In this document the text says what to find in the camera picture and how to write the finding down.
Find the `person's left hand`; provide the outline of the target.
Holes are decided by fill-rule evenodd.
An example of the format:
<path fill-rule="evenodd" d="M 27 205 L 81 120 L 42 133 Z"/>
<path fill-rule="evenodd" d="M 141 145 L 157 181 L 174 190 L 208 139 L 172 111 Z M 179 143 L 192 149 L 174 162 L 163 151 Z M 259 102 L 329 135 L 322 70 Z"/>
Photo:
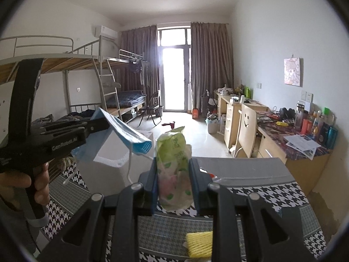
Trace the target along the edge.
<path fill-rule="evenodd" d="M 32 183 L 30 176 L 25 173 L 17 171 L 1 173 L 1 198 L 12 204 L 16 209 L 20 209 L 20 203 L 15 196 L 15 188 L 26 189 L 33 185 L 36 189 L 35 201 L 46 206 L 50 201 L 48 163 L 37 167 L 37 170 L 40 173 L 36 176 L 34 183 Z"/>

